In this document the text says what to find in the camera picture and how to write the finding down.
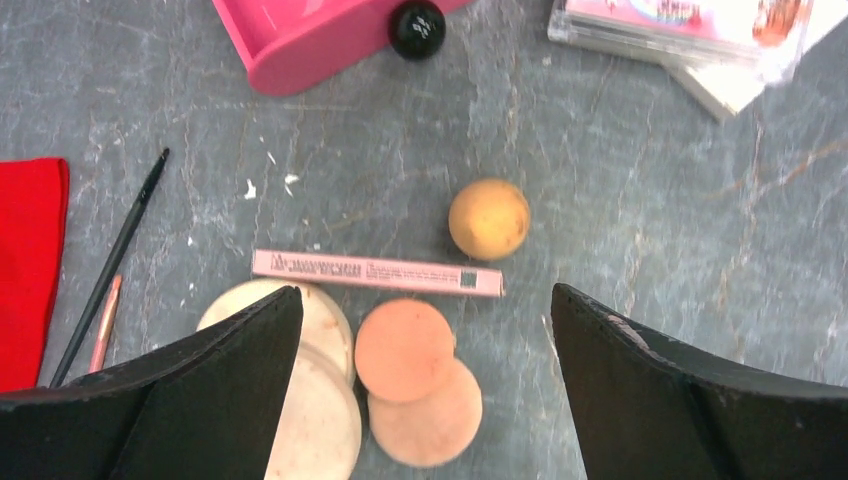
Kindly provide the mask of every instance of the black ball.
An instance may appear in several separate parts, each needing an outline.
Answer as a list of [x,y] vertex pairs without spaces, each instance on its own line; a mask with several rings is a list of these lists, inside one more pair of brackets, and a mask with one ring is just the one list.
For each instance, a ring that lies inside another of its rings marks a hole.
[[389,17],[389,40],[404,59],[426,60],[445,41],[445,16],[428,0],[402,3]]

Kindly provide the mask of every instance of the cd case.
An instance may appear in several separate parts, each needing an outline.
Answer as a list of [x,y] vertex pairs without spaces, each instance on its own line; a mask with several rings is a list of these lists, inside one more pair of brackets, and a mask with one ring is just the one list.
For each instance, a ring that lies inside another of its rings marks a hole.
[[548,38],[663,64],[791,80],[813,0],[555,0]]
[[[816,0],[807,27],[804,53],[846,17],[848,0]],[[733,65],[693,67],[667,64],[664,67],[718,121],[739,114],[767,87],[750,70]]]

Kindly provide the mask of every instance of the yellow ball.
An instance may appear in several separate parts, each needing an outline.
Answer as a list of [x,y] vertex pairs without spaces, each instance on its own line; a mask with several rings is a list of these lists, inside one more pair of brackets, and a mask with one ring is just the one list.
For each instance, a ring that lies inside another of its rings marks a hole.
[[518,250],[530,230],[530,205],[515,185],[484,178],[454,198],[448,215],[451,238],[466,255],[493,261]]

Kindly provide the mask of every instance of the black paintbrush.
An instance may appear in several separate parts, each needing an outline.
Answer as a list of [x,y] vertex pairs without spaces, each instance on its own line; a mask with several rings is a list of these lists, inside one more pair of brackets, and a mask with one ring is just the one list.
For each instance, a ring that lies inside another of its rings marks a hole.
[[150,171],[150,174],[144,180],[141,191],[138,192],[138,196],[130,208],[130,212],[127,214],[127,219],[124,220],[124,226],[121,227],[121,231],[118,233],[118,239],[115,240],[112,251],[109,252],[106,265],[103,266],[103,271],[100,272],[100,278],[94,284],[94,291],[91,292],[91,297],[89,297],[88,303],[85,304],[85,310],[82,311],[82,317],[80,317],[77,328],[74,330],[73,336],[71,336],[68,348],[65,349],[65,354],[62,355],[62,361],[59,362],[59,367],[56,368],[56,374],[53,375],[53,380],[50,382],[51,388],[60,387],[65,380],[65,375],[68,374],[68,369],[71,368],[71,362],[74,361],[74,357],[82,345],[83,338],[85,338],[85,334],[88,332],[88,327],[91,326],[91,321],[97,314],[97,309],[100,308],[100,302],[106,296],[106,291],[109,289],[109,282],[115,276],[115,272],[124,258],[124,253],[126,253],[127,247],[129,247],[132,241],[135,230],[138,228],[139,222],[141,222],[141,217],[144,215],[144,210],[147,208],[150,196],[156,188],[156,183],[159,182],[159,177],[162,176],[162,170],[165,168],[165,161],[168,159],[170,152],[167,148],[162,151],[162,155],[159,156],[156,165],[153,166],[153,170]]

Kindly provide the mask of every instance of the pencil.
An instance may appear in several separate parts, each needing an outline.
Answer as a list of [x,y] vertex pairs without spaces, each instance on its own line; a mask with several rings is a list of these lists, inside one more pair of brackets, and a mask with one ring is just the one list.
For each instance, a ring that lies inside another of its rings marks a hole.
[[106,347],[109,345],[109,335],[112,334],[112,325],[115,321],[115,312],[118,310],[118,295],[120,293],[121,276],[115,275],[115,278],[112,279],[112,287],[109,289],[109,296],[106,297],[103,316],[100,318],[100,329],[97,331],[97,340],[94,342],[94,352],[91,354],[88,373],[94,373],[103,368],[103,358],[106,356]]
[[130,246],[138,224],[141,222],[141,217],[144,215],[144,210],[147,208],[147,203],[150,201],[150,196],[153,194],[153,190],[156,189],[159,177],[162,176],[162,170],[165,168],[165,161],[168,159],[169,153],[170,150],[167,148],[162,151],[162,155],[159,156],[150,174],[147,175],[144,184],[141,186],[141,191],[138,192],[135,202],[130,207],[127,219],[124,220],[124,225],[118,233],[118,238],[115,240],[115,244],[112,245],[112,251],[109,252],[109,257],[106,258],[106,264],[103,265],[103,271],[100,272],[100,277],[98,277],[97,283],[94,284],[94,290],[88,298],[88,303],[85,304],[85,309],[83,309],[82,316],[77,323],[76,329],[74,329],[71,341],[68,342],[65,354],[62,355],[62,360],[59,361],[56,374],[53,375],[53,380],[50,381],[51,388],[62,386],[65,375],[68,374],[68,370],[71,368],[71,362],[74,361],[74,357],[79,351],[80,345],[82,345],[85,333],[88,331],[88,327],[91,326],[91,321],[94,320],[97,308],[100,307],[100,302],[106,296],[106,291],[109,289],[109,281],[115,276],[115,272],[118,270],[118,266],[121,264],[121,260],[123,260],[124,254]]

